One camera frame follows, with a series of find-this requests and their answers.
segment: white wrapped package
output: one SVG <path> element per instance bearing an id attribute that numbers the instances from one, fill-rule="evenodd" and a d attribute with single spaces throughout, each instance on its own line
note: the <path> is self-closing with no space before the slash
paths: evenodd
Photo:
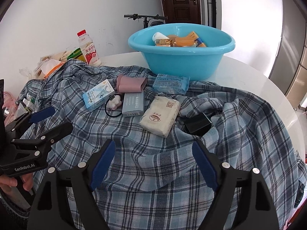
<path id="1" fill-rule="evenodd" d="M 156 96 L 143 115 L 140 125 L 152 134 L 167 137 L 180 109 L 177 100 Z"/>

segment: blue plastic basin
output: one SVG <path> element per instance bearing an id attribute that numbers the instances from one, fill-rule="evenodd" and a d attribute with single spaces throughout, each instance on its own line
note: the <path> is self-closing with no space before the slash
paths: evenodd
<path id="1" fill-rule="evenodd" d="M 152 41 L 156 32 L 184 37 L 192 31 L 207 47 L 155 47 Z M 184 76 L 200 81 L 214 73 L 223 55 L 234 50 L 235 41 L 227 33 L 213 27 L 175 23 L 142 29 L 130 36 L 128 45 L 142 52 L 155 74 Z"/>

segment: black hair tie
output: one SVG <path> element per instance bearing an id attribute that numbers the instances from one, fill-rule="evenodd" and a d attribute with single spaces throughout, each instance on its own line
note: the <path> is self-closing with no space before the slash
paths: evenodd
<path id="1" fill-rule="evenodd" d="M 109 98 L 108 98 L 108 100 L 107 100 L 107 102 L 106 102 L 106 105 L 105 105 L 105 107 L 104 107 L 104 111 L 105 111 L 106 115 L 109 116 L 109 117 L 113 117 L 113 118 L 114 118 L 114 117 L 119 117 L 120 115 L 122 115 L 122 112 L 121 112 L 121 113 L 119 113 L 118 115 L 112 116 L 112 115 L 110 115 L 110 114 L 106 111 L 106 106 L 107 106 L 108 102 L 109 102 L 110 100 L 113 100 L 113 99 L 115 98 L 116 95 L 119 95 L 119 96 L 120 96 L 120 100 L 123 101 L 123 96 L 122 96 L 122 94 L 110 95 Z"/>

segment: black charger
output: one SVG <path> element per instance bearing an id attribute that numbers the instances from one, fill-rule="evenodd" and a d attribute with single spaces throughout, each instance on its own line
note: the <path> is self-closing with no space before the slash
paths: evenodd
<path id="1" fill-rule="evenodd" d="M 197 116 L 186 119 L 184 124 L 188 134 L 200 137 L 205 135 L 212 126 L 212 122 L 204 113 L 200 113 Z"/>

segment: packaged snack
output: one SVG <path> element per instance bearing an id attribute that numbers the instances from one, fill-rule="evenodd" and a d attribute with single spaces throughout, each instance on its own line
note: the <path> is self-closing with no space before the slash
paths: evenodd
<path id="1" fill-rule="evenodd" d="M 186 38 L 196 41 L 196 47 L 206 47 L 205 43 L 201 40 L 201 38 L 198 37 L 198 35 L 194 31 L 188 34 Z"/>
<path id="2" fill-rule="evenodd" d="M 176 38 L 174 42 L 174 47 L 196 47 L 197 42 L 193 40 L 186 40 L 182 38 Z"/>
<path id="3" fill-rule="evenodd" d="M 153 90 L 166 94 L 185 94 L 189 88 L 190 78 L 158 74 L 153 83 Z"/>
<path id="4" fill-rule="evenodd" d="M 152 134 L 167 137 L 179 110 L 180 103 L 177 100 L 156 96 L 144 113 L 140 125 Z"/>
<path id="5" fill-rule="evenodd" d="M 158 45 L 171 45 L 172 40 L 171 39 L 160 39 L 155 41 L 156 46 Z"/>

